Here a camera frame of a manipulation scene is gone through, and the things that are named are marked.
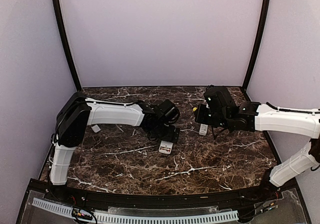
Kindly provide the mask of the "large white remote control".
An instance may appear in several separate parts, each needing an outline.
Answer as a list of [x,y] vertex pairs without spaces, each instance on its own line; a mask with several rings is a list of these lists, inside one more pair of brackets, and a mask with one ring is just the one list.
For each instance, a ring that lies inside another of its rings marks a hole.
[[173,143],[161,141],[158,151],[162,154],[170,155],[173,149]]

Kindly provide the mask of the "white battery cover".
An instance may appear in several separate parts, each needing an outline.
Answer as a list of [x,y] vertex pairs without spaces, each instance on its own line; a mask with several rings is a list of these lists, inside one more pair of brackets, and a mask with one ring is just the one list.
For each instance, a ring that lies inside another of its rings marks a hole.
[[101,128],[99,127],[99,125],[93,125],[91,128],[95,133],[98,133],[101,131]]

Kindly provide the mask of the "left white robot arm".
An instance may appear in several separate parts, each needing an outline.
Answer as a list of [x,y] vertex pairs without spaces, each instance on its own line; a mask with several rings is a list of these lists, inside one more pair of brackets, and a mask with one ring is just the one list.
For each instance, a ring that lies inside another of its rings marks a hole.
[[180,129],[175,126],[179,117],[179,109],[167,99],[159,105],[141,100],[117,103],[88,98],[82,92],[74,93],[58,113],[51,137],[54,146],[49,173],[53,184],[51,194],[60,202],[67,202],[71,197],[70,190],[64,185],[73,153],[83,142],[87,126],[115,124],[140,127],[149,140],[171,145],[179,138]]

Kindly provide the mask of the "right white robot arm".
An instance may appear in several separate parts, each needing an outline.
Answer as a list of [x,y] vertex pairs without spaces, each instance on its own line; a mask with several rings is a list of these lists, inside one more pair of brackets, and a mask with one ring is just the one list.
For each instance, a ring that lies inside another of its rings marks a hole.
[[318,109],[289,109],[246,101],[237,106],[225,86],[209,86],[204,92],[205,104],[193,109],[195,121],[223,128],[230,132],[278,131],[307,136],[310,140],[283,163],[267,170],[255,197],[266,201],[275,189],[307,169],[320,167],[320,111]]

